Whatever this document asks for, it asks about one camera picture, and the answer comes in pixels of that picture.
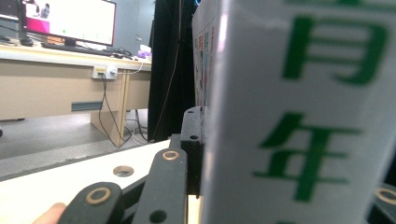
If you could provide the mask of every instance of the black metal bracket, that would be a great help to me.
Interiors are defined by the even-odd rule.
[[[199,196],[204,141],[201,107],[184,114],[181,134],[159,151],[147,176],[125,189],[95,183],[78,193],[58,223],[187,223],[188,194]]]
[[[373,207],[367,220],[371,224],[396,223],[396,188],[381,184],[376,188]]]

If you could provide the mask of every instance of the round hole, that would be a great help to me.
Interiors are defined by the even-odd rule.
[[[134,169],[131,166],[117,166],[113,170],[113,174],[119,177],[126,177],[130,176],[134,173]]]
[[[176,156],[177,156],[177,154],[176,154],[175,152],[166,153],[166,157],[167,157],[167,158],[174,158],[174,157],[176,157]]]
[[[162,223],[166,220],[166,213],[162,210],[155,211],[149,216],[152,223]]]
[[[106,196],[106,190],[97,190],[92,193],[91,198],[94,200],[98,200],[104,198]]]

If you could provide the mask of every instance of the white desk surface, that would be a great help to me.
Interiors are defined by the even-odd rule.
[[[32,223],[54,203],[69,204],[96,182],[113,182],[123,189],[147,175],[154,155],[168,147],[164,141],[0,182],[0,223]],[[131,166],[134,174],[114,175],[120,165]],[[199,200],[190,196],[189,201],[189,223],[197,223]]]
[[[151,63],[146,60],[132,61],[130,59],[117,59],[93,54],[82,54],[64,50],[44,49],[39,43],[33,47],[17,44],[0,44],[0,59],[18,60],[37,63],[61,63],[83,66],[115,65],[119,69],[138,70],[143,63],[141,71],[151,71]]]

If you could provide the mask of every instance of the cable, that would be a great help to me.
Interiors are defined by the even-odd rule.
[[[134,111],[134,114],[135,114],[135,117],[136,117],[137,128],[139,129],[140,135],[142,135],[142,138],[145,139],[146,142],[149,142],[149,140],[142,133],[142,128],[144,128],[144,127],[140,124],[139,112],[137,111],[137,109]]]
[[[180,47],[180,41],[179,40],[180,40],[180,35],[181,35],[181,12],[182,12],[182,7],[183,7],[183,5],[181,4],[181,0],[179,0],[178,1],[178,33],[177,33],[178,37],[177,37],[177,49],[176,49],[175,64],[174,64],[174,69],[173,69],[173,72],[172,72],[171,79],[169,81],[168,90],[167,90],[166,95],[165,95],[165,100],[163,101],[163,109],[161,110],[161,114],[160,114],[160,117],[158,118],[157,125],[155,126],[154,133],[152,134],[153,137],[154,137],[155,133],[158,130],[158,126],[160,125],[161,120],[163,119],[163,111],[165,110],[165,106],[166,106],[167,101],[168,101],[169,91],[171,89],[172,81],[173,81],[173,78],[174,78],[175,72],[176,72],[178,48]]]
[[[137,119],[127,119],[126,121],[129,121],[129,120],[134,121],[134,126],[137,125]],[[134,128],[134,130],[132,131],[132,137],[133,137],[132,139],[134,140],[134,142],[139,146],[144,146],[144,145],[149,144],[149,142],[146,142],[146,143],[142,142],[136,137],[136,134],[138,134],[138,133],[140,133],[143,137],[143,133],[147,134],[147,132],[137,132],[136,130],[138,130],[138,128]]]
[[[91,48],[90,46],[88,46],[87,45],[87,43],[85,43],[85,42],[82,42],[84,45],[85,45],[85,47],[84,46],[81,46],[81,45],[78,45],[79,47],[82,47],[82,48],[84,48],[84,49],[93,49],[93,48]]]
[[[114,121],[114,123],[115,123],[115,125],[116,125],[117,132],[119,133],[119,137],[120,137],[120,139],[123,141],[123,143],[122,143],[121,145],[117,146],[117,145],[111,140],[110,135],[108,134],[107,130],[105,129],[105,126],[104,126],[103,123],[102,123],[102,118],[101,118],[102,107],[99,109],[99,122],[100,122],[100,124],[101,124],[103,130],[105,131],[105,133],[106,133],[108,139],[109,139],[110,142],[113,144],[113,146],[114,146],[114,147],[122,147],[122,146],[125,145],[125,143],[132,137],[132,135],[130,134],[130,135],[128,136],[128,138],[126,138],[126,139],[124,139],[123,136],[121,135],[119,126],[118,126],[118,124],[117,124],[117,122],[116,122],[116,119],[114,118],[113,111],[111,110],[110,105],[108,104],[107,95],[106,95],[106,88],[107,88],[107,79],[106,79],[106,76],[102,76],[102,80],[103,80],[103,86],[104,86],[104,93],[103,93],[103,98],[102,98],[102,106],[103,106],[103,102],[106,100],[107,108],[108,108],[108,110],[109,110],[109,112],[110,112],[111,117],[113,118],[113,121]]]
[[[143,68],[143,63],[140,64],[140,67],[139,67],[138,70],[136,70],[136,71],[134,71],[134,72],[132,72],[132,73],[123,73],[123,74],[124,74],[124,75],[136,74],[136,73],[140,72],[140,71],[142,70],[142,68]]]
[[[119,48],[117,48],[117,51],[116,51],[117,53],[121,53],[121,54],[124,54],[124,55],[126,55],[126,56],[132,56],[132,53],[131,53],[131,51],[129,51],[128,49],[125,49],[125,48],[123,48],[123,47],[119,47]]]
[[[24,32],[21,32],[21,31],[15,30],[15,29],[8,28],[8,27],[6,27],[6,26],[4,26],[4,25],[0,25],[0,27],[2,27],[2,28],[4,28],[4,29],[7,29],[7,30],[10,30],[10,31],[12,31],[12,32],[15,32],[15,33],[17,33],[17,34],[27,36],[27,37],[29,37],[29,38],[32,38],[32,36],[34,36],[35,38],[32,38],[32,39],[33,39],[33,40],[36,40],[36,41],[43,41],[43,39],[45,39],[44,37],[41,37],[40,35],[33,35],[33,34],[27,35],[27,34],[24,33]]]

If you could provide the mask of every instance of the white box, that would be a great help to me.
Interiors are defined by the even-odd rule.
[[[214,36],[202,223],[361,224],[394,149],[396,2],[203,0],[192,24]]]

